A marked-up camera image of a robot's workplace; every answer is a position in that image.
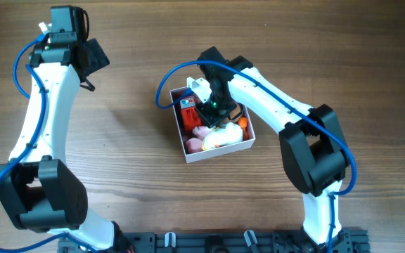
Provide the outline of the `white cardboard box pink inside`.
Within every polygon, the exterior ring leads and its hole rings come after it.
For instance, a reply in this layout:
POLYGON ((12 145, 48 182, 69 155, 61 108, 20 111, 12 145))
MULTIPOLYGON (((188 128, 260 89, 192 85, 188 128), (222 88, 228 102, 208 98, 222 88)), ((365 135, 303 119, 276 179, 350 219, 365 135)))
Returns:
POLYGON ((237 152, 240 150, 245 150, 245 149, 251 148, 253 143, 256 140, 255 131, 253 129, 253 125, 252 125, 252 122, 250 119, 250 114, 249 114, 248 108, 245 108, 243 111, 243 117, 247 118, 247 127, 246 127, 246 131, 248 134, 247 140, 242 141, 240 143, 235 143, 232 145, 225 145, 220 148, 215 148, 214 150, 201 151, 198 153, 189 153, 189 151, 187 150, 187 147, 186 147, 186 141, 188 139, 190 139, 191 137, 193 137, 193 134, 186 133, 184 131, 184 125, 183 125, 181 113, 180 113, 181 109, 180 109, 180 106, 178 103, 173 107, 173 110, 174 110, 174 117, 176 120, 176 125, 177 125, 178 131, 179 131, 181 146, 184 151, 185 161, 187 163, 197 162, 200 160, 206 160, 206 159, 209 159, 212 157, 217 157, 217 156, 225 155, 228 153, 234 153, 234 152, 237 152))

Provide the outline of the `brown plush toy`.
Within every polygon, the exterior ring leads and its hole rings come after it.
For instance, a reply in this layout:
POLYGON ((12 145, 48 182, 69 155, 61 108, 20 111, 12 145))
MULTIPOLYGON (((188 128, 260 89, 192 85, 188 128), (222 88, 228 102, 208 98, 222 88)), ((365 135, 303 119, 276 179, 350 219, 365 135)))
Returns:
POLYGON ((236 123, 243 116, 244 106, 240 103, 236 104, 236 108, 230 112, 229 121, 236 123))

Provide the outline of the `pink plush pig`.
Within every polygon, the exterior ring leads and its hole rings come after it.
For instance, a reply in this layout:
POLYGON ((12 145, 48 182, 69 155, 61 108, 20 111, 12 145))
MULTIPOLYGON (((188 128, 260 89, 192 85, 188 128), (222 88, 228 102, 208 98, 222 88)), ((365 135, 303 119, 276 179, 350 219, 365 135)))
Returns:
POLYGON ((187 151, 190 154, 201 152, 203 150, 203 141, 211 131, 212 128, 207 126, 196 126, 192 130, 193 137, 185 142, 187 151))

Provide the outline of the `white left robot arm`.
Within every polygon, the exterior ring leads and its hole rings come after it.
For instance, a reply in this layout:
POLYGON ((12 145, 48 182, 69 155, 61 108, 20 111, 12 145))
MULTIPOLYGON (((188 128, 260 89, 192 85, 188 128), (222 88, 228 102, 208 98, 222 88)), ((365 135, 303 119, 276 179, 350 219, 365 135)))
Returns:
POLYGON ((115 225, 89 209, 86 188, 66 165, 65 142, 78 90, 92 89, 87 77, 109 61, 89 38, 80 7, 53 7, 41 30, 27 46, 32 90, 18 141, 0 164, 0 202, 17 229, 104 251, 115 245, 115 225))

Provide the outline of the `red toy truck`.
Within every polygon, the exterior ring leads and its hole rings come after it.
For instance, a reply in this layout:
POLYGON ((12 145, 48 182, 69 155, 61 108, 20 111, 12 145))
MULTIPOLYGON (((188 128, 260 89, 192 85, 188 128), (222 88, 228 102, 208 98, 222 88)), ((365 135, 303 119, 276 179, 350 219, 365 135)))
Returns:
POLYGON ((186 96, 179 101, 181 118, 185 131, 192 131, 195 127, 203 125, 196 111, 196 99, 194 96, 186 96))

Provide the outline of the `white plush duck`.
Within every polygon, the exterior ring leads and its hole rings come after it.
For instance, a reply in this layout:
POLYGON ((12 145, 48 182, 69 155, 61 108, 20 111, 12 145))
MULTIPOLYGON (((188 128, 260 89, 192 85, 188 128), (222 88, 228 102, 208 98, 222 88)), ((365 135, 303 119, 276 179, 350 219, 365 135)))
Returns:
POLYGON ((226 145, 237 144, 249 138, 248 119, 241 117, 237 123, 228 122, 211 130, 202 141, 202 150, 213 150, 226 145))

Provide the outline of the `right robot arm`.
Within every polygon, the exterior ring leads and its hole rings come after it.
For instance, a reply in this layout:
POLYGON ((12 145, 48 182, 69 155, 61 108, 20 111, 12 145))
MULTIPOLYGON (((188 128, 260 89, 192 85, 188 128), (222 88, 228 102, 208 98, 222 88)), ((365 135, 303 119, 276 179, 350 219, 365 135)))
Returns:
POLYGON ((236 104, 266 122, 278 134, 287 177, 302 193, 303 231, 318 247, 339 244, 338 198, 354 187, 356 163, 333 109, 295 100, 268 82, 249 60, 227 60, 214 46, 200 54, 197 64, 204 75, 194 89, 203 124, 221 124, 236 104))

